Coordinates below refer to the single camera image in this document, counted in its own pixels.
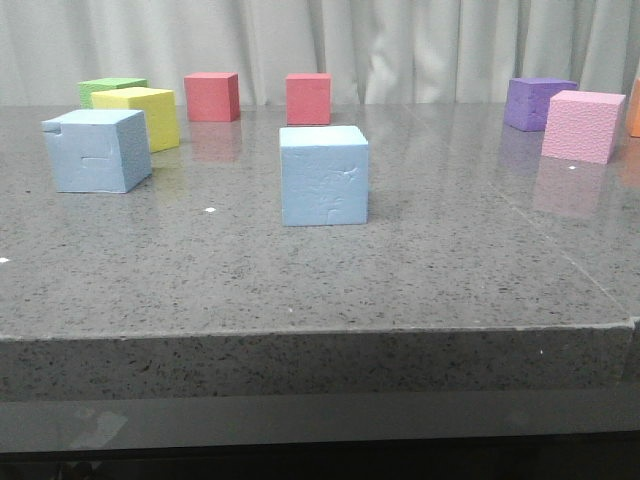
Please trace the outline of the red foam cube left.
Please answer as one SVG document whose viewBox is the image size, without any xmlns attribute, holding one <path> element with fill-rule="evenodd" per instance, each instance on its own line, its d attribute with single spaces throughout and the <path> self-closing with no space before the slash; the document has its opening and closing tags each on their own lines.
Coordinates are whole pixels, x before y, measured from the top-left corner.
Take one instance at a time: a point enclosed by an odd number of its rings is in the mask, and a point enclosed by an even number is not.
<svg viewBox="0 0 640 480">
<path fill-rule="evenodd" d="M 196 72 L 184 77 L 187 116 L 194 122 L 232 122 L 240 117 L 236 72 Z"/>
</svg>

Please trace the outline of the red foam cube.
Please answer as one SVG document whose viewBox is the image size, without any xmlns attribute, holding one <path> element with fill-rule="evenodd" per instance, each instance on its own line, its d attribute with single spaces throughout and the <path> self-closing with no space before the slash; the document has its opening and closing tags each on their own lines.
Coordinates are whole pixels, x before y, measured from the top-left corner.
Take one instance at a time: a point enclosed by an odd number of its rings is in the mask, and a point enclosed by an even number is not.
<svg viewBox="0 0 640 480">
<path fill-rule="evenodd" d="M 184 77 L 187 116 L 194 122 L 232 122 L 240 117 L 236 72 L 196 72 Z"/>
<path fill-rule="evenodd" d="M 286 76 L 288 125 L 329 125 L 331 80 L 328 73 L 293 73 Z"/>
</svg>

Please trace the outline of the light blue textured foam cube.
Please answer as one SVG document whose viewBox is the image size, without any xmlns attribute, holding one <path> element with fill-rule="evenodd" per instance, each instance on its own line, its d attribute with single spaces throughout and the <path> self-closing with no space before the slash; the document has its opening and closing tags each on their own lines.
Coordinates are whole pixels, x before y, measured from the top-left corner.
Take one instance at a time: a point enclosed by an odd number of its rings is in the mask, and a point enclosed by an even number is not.
<svg viewBox="0 0 640 480">
<path fill-rule="evenodd" d="M 285 226 L 364 224 L 369 144 L 353 125 L 279 131 Z"/>
</svg>

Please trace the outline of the yellow foam cube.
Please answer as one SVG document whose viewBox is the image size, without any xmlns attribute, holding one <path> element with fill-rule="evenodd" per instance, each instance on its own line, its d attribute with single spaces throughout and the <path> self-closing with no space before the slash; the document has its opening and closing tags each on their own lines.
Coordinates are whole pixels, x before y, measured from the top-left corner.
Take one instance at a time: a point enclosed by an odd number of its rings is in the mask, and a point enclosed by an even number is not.
<svg viewBox="0 0 640 480">
<path fill-rule="evenodd" d="M 93 92 L 91 100 L 97 109 L 143 110 L 151 152 L 179 146 L 180 130 L 173 90 L 128 87 Z"/>
</svg>

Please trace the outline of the red foam cube right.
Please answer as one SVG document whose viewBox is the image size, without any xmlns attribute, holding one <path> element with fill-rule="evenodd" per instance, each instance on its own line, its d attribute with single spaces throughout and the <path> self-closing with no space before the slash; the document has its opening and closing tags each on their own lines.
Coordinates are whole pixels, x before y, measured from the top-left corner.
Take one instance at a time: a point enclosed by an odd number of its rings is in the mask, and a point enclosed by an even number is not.
<svg viewBox="0 0 640 480">
<path fill-rule="evenodd" d="M 288 125 L 329 125 L 331 80 L 328 73 L 293 73 L 286 76 Z"/>
</svg>

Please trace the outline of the pink foam cube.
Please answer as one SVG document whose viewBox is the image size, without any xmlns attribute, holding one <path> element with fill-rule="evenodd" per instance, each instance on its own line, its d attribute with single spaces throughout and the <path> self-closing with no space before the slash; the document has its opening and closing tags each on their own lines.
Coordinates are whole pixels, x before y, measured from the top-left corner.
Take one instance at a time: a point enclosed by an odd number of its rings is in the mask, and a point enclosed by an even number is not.
<svg viewBox="0 0 640 480">
<path fill-rule="evenodd" d="M 625 104 L 622 94 L 563 90 L 550 99 L 541 154 L 607 164 Z"/>
</svg>

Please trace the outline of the purple foam cube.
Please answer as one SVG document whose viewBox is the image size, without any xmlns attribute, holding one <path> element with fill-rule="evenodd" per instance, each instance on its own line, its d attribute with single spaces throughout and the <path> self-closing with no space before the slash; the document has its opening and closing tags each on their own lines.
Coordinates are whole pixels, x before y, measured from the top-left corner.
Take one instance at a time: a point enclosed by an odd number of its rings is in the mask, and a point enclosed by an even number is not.
<svg viewBox="0 0 640 480">
<path fill-rule="evenodd" d="M 571 80 L 551 77 L 512 78 L 509 81 L 504 123 L 520 131 L 546 128 L 550 99 L 563 90 L 577 90 Z"/>
</svg>

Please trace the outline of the light blue notched foam cube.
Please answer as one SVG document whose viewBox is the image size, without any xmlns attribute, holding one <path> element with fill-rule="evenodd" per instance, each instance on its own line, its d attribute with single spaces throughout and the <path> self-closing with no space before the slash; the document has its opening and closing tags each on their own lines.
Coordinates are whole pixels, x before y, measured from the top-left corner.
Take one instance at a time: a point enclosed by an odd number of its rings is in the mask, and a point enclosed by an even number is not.
<svg viewBox="0 0 640 480">
<path fill-rule="evenodd" d="M 41 127 L 59 192 L 126 193 L 152 174 L 142 110 L 79 109 Z"/>
</svg>

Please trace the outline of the green foam cube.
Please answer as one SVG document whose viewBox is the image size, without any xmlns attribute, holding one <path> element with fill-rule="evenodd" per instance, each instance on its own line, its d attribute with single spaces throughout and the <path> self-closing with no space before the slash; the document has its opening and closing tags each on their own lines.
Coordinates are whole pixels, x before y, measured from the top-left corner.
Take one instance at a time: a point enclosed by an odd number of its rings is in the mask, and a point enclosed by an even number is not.
<svg viewBox="0 0 640 480">
<path fill-rule="evenodd" d="M 108 91 L 129 87 L 147 87 L 148 80 L 145 78 L 129 77 L 106 77 L 94 80 L 81 81 L 77 84 L 80 106 L 84 109 L 93 107 L 91 94 L 93 92 Z"/>
</svg>

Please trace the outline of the white pleated curtain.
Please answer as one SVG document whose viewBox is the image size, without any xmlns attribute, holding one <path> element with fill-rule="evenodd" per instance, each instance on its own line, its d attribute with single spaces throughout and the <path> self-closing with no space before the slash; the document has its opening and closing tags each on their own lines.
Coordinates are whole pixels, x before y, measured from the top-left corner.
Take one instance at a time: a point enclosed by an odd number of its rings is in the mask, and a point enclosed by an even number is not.
<svg viewBox="0 0 640 480">
<path fill-rule="evenodd" d="M 71 105 L 77 83 L 231 71 L 246 105 L 327 72 L 347 103 L 501 102 L 514 77 L 629 93 L 635 1 L 5 1 L 1 102 Z"/>
</svg>

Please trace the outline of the orange foam cube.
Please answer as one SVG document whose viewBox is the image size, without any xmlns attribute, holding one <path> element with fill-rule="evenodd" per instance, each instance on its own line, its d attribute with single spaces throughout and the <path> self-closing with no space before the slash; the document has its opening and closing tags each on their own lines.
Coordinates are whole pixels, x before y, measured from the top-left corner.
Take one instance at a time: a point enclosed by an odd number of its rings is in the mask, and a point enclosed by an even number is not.
<svg viewBox="0 0 640 480">
<path fill-rule="evenodd" d="M 640 78 L 637 78 L 634 82 L 625 127 L 631 137 L 640 137 Z"/>
</svg>

